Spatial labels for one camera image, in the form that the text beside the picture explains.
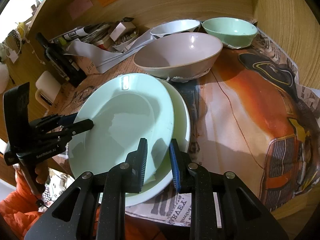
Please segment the person's left hand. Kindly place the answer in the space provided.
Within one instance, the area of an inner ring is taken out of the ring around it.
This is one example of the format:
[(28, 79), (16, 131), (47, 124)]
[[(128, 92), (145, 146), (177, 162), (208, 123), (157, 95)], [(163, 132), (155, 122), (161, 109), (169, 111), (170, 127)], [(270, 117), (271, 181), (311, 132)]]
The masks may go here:
[(46, 160), (36, 165), (35, 173), (37, 174), (36, 181), (39, 184), (44, 185), (49, 177), (48, 164)]

